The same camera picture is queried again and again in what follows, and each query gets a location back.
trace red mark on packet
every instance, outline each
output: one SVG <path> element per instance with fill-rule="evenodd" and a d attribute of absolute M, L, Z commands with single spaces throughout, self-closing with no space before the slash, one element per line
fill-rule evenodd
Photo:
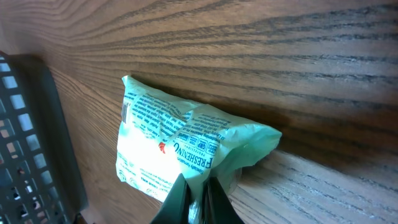
<path fill-rule="evenodd" d="M 166 154 L 166 152 L 164 151 L 164 146 L 165 146 L 166 144 L 164 144 L 164 143 L 159 143 L 159 149 L 163 152 L 163 154 Z"/>

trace plastic packet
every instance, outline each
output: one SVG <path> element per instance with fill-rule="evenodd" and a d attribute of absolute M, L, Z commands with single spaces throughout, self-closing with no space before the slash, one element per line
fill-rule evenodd
<path fill-rule="evenodd" d="M 209 176 L 217 176 L 229 192 L 235 170 L 254 165 L 282 135 L 270 126 L 169 95 L 130 76 L 122 80 L 126 89 L 118 177 L 161 202 L 182 173 L 198 210 Z"/>

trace barcode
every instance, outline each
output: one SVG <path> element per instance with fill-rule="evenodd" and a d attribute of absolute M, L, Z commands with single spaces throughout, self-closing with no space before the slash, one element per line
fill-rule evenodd
<path fill-rule="evenodd" d="M 126 118 L 127 118 L 127 110 L 130 107 L 130 103 L 123 103 L 122 107 L 122 121 L 126 124 Z"/>

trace brown wooden tabletop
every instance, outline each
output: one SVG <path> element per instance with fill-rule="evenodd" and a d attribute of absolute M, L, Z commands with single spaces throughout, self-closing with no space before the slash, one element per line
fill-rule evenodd
<path fill-rule="evenodd" d="M 397 1 L 0 0 L 0 50 L 50 67 L 89 224 L 160 207 L 116 176 L 125 75 L 283 132 L 231 196 L 246 223 L 398 223 Z"/>

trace wooden table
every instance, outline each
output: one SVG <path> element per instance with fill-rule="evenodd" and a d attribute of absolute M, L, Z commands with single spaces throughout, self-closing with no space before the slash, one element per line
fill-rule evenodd
<path fill-rule="evenodd" d="M 397 19 L 390 0 L 0 0 L 0 50 L 50 67 L 88 223 L 147 223 L 160 207 L 116 176 L 132 75 L 283 132 L 231 196 L 245 222 L 390 224 Z"/>

